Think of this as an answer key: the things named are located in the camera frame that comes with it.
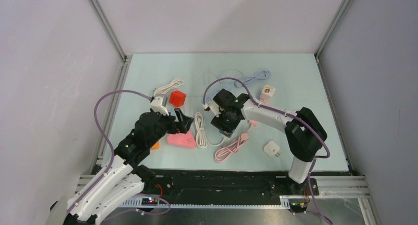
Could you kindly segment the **pink triangular power strip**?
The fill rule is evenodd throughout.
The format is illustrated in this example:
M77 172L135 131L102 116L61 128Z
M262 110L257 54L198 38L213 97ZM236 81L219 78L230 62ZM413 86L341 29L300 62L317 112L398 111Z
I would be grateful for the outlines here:
M167 144L186 149L195 149L197 146L195 138L190 131L188 133L169 134Z

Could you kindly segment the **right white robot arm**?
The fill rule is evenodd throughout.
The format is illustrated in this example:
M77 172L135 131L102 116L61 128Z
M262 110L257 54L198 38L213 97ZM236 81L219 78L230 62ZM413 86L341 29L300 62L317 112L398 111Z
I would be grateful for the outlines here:
M226 89L205 102L203 108L214 114L211 124L227 137L243 120L256 121L283 132L293 154L286 187L292 194L299 194L306 188L309 170L328 137L309 108L279 110L257 101L251 94L235 96Z

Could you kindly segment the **white plug adapter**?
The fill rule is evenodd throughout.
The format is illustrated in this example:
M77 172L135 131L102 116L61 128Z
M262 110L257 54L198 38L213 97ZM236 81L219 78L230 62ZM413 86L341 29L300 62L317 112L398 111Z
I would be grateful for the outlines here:
M271 156L271 157L279 157L280 156L280 146L274 142L274 141L269 141L264 147L263 147L263 151Z

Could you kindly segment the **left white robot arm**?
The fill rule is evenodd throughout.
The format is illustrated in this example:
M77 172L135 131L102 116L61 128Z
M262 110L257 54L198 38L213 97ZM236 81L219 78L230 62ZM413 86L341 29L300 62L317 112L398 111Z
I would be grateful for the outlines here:
M150 149L166 134L189 132L194 122L179 108L175 115L145 112L135 127L119 143L113 157L81 191L68 201L66 225L99 225L130 197L151 193L155 173L141 164Z

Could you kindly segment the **red cube socket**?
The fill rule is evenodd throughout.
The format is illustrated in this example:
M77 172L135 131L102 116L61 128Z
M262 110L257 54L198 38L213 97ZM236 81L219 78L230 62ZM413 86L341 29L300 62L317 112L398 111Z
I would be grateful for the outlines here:
M170 94L169 103L174 107L181 107L186 100L186 94L181 91L173 91Z

